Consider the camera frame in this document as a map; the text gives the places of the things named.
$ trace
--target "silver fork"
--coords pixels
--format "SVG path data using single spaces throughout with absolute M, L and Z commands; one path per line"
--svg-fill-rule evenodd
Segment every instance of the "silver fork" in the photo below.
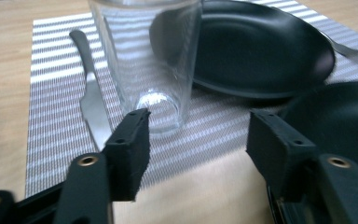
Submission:
M 336 41 L 334 41 L 330 36 L 328 36 L 327 34 L 325 34 L 323 32 L 321 32 L 321 34 L 327 38 L 327 40 L 330 42 L 333 49 L 340 55 L 342 55 L 344 57 L 350 57 L 352 55 L 358 54 L 358 49 L 352 49 L 348 46 L 339 44 Z

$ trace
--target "wooden table surface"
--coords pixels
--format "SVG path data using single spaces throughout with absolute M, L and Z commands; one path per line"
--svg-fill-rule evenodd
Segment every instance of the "wooden table surface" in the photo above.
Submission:
M 299 0 L 358 32 L 358 0 Z M 0 1 L 0 189 L 24 197 L 33 20 L 89 12 L 86 0 Z M 245 148 L 115 203 L 117 223 L 272 223 Z

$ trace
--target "gray placemat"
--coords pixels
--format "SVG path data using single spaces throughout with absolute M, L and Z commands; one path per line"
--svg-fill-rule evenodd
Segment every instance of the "gray placemat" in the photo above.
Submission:
M 253 2 L 292 13 L 337 42 L 358 48 L 358 33 L 296 1 Z M 75 28 L 88 36 L 111 123 L 116 127 L 123 118 L 91 14 L 34 21 L 26 197 L 62 182 L 74 157 L 94 151 L 79 106 L 85 90 L 83 67 L 68 36 Z M 145 38 L 142 33 L 134 35 Z M 358 80 L 358 57 L 337 55 L 336 69 L 327 81 L 353 80 Z M 151 161 L 142 188 L 244 149 L 250 118 L 246 102 L 200 89 L 194 89 L 191 97 L 183 130 L 151 139 Z

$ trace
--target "knife blade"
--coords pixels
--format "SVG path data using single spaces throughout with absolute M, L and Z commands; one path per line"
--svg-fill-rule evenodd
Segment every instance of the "knife blade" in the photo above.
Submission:
M 107 116 L 101 88 L 97 81 L 90 44 L 82 31 L 74 30 L 69 36 L 77 46 L 86 74 L 86 91 L 80 99 L 81 112 L 94 145 L 101 151 L 105 141 L 112 134 L 112 127 Z

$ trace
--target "knife handle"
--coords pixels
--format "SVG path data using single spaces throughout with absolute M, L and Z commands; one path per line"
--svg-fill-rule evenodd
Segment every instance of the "knife handle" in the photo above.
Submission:
M 95 74 L 94 62 L 91 57 L 90 44 L 86 35 L 82 31 L 73 30 L 71 33 L 69 33 L 69 36 L 71 36 L 72 40 L 77 46 L 77 49 L 79 50 L 86 75 L 88 73 Z

